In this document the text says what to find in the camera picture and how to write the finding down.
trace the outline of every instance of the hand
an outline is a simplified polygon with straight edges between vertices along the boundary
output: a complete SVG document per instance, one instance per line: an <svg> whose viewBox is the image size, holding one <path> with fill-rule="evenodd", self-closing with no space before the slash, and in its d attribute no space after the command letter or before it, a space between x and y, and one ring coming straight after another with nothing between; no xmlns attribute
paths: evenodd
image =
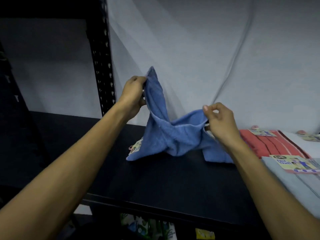
<svg viewBox="0 0 320 240"><path fill-rule="evenodd" d="M202 109L209 120L210 131L220 142L231 147L242 141L232 110L222 103L204 105Z"/></svg>
<svg viewBox="0 0 320 240"><path fill-rule="evenodd" d="M133 76L124 85L118 103L128 111L127 120L136 116L140 108L146 104L142 97L142 87L146 81L144 76Z"/></svg>

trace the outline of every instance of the white wall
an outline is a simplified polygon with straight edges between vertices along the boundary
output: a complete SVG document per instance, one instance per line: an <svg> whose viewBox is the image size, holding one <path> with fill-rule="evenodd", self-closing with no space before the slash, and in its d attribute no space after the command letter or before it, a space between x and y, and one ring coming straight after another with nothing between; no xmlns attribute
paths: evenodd
<svg viewBox="0 0 320 240"><path fill-rule="evenodd" d="M108 0L117 94L154 65L170 118L212 101L236 48L249 0ZM257 0L218 101L240 128L310 133L320 126L319 1ZM144 109L131 123L145 125Z"/></svg>
<svg viewBox="0 0 320 240"><path fill-rule="evenodd" d="M0 40L29 110L102 117L85 20L2 18Z"/></svg>
<svg viewBox="0 0 320 240"><path fill-rule="evenodd" d="M211 103L249 1L108 0L117 97L127 79L154 66L171 119ZM320 131L319 4L256 1L218 97L234 110L239 128ZM101 117L85 29L83 20L0 20L0 39L30 110ZM145 125L148 117L144 107L130 123Z"/></svg>

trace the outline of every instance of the red striped towel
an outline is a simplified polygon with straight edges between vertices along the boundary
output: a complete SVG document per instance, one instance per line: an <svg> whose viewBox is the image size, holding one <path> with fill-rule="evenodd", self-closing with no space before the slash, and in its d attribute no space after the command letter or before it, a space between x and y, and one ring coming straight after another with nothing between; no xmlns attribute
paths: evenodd
<svg viewBox="0 0 320 240"><path fill-rule="evenodd" d="M277 137L255 136L247 129L241 129L240 134L242 139L259 158L268 157L269 155L295 155L302 158L311 158L280 130L270 131Z"/></svg>

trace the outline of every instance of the yellow package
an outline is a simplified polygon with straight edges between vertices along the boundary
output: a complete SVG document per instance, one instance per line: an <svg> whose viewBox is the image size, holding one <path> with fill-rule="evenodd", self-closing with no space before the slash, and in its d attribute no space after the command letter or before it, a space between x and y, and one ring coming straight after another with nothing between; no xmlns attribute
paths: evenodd
<svg viewBox="0 0 320 240"><path fill-rule="evenodd" d="M214 232L210 232L207 230L202 230L199 228L195 229L195 234L197 239L216 239Z"/></svg>

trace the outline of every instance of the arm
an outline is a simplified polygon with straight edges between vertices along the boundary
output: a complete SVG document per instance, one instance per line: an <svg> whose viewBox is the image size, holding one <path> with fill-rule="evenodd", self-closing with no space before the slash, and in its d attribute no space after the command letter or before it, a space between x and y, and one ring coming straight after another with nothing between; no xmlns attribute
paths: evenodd
<svg viewBox="0 0 320 240"><path fill-rule="evenodd" d="M132 77L119 101L79 141L0 211L0 239L48 239L63 227L92 184L126 122L144 105L145 77Z"/></svg>
<svg viewBox="0 0 320 240"><path fill-rule="evenodd" d="M233 112L221 103L205 105L203 111L211 132L232 156L271 237L319 239L319 220L285 190L241 139Z"/></svg>

